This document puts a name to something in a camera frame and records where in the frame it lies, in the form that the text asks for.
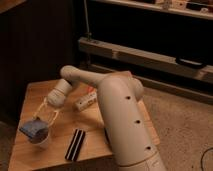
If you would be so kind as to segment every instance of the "gray carpet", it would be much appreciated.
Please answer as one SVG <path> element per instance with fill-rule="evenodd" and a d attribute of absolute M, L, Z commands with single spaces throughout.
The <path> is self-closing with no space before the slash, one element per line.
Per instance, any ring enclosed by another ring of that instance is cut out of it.
<path fill-rule="evenodd" d="M 168 171 L 200 171 L 202 153 L 213 147 L 213 105 L 146 88 L 144 102 L 160 137 L 158 146 Z M 0 123 L 0 170 L 8 167 L 15 129 Z M 213 170 L 213 151 L 203 160 L 205 171 Z M 112 157 L 48 170 L 116 171 Z"/>

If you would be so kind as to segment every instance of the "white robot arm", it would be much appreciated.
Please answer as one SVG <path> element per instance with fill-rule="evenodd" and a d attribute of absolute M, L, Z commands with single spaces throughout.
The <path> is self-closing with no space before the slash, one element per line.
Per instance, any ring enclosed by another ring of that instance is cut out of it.
<path fill-rule="evenodd" d="M 166 170 L 137 104 L 143 92 L 139 80 L 73 66 L 63 67 L 61 76 L 63 79 L 48 94 L 47 101 L 55 107 L 62 106 L 75 81 L 97 88 L 99 108 L 120 171 Z"/>

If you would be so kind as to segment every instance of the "shelf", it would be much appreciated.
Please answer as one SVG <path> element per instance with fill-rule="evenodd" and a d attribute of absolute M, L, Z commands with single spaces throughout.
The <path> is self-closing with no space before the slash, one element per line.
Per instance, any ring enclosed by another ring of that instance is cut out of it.
<path fill-rule="evenodd" d="M 139 2 L 139 1 L 133 1 L 133 0 L 92 0 L 92 1 L 213 20 L 212 12 L 206 12 L 205 10 L 202 10 L 201 12 L 201 11 L 186 9 L 187 1 L 185 0 L 182 0 L 182 1 L 181 0 L 179 1 L 164 0 L 164 3 L 159 0 L 156 0 L 155 4 L 144 3 L 142 1 Z"/>
<path fill-rule="evenodd" d="M 78 43 L 79 50 L 88 54 L 103 56 L 105 58 L 128 62 L 213 84 L 213 67 L 210 65 L 202 69 L 193 69 L 177 64 L 175 58 L 171 56 L 151 53 L 99 40 L 88 40 L 85 37 L 81 37 Z"/>

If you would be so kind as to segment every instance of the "black wire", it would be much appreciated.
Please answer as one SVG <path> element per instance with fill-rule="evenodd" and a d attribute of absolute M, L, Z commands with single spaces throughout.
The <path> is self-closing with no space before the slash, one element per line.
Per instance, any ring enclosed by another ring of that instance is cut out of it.
<path fill-rule="evenodd" d="M 201 167 L 201 170 L 202 170 L 202 171 L 204 171 L 204 168 L 203 168 L 203 158 L 204 158 L 205 154 L 206 154 L 207 152 L 211 151 L 211 150 L 213 150 L 213 147 L 208 148 L 208 149 L 205 150 L 205 151 L 203 152 L 203 154 L 202 154 L 202 157 L 201 157 L 201 160 L 200 160 L 200 167 Z"/>

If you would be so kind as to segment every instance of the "screw hole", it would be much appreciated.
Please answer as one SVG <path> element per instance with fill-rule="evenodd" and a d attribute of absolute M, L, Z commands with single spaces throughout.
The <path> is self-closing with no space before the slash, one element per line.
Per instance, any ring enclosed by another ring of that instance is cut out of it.
<path fill-rule="evenodd" d="M 136 124 L 139 124 L 139 123 L 141 123 L 141 121 L 140 121 L 140 120 L 136 120 L 135 123 L 136 123 Z"/>
<path fill-rule="evenodd" d="M 146 149 L 147 149 L 147 150 L 151 150 L 151 147 L 150 147 L 150 146 L 148 146 L 148 147 L 146 147 Z"/>
<path fill-rule="evenodd" d="M 131 97 L 130 96 L 126 96 L 126 99 L 129 100 L 129 99 L 131 99 Z"/>

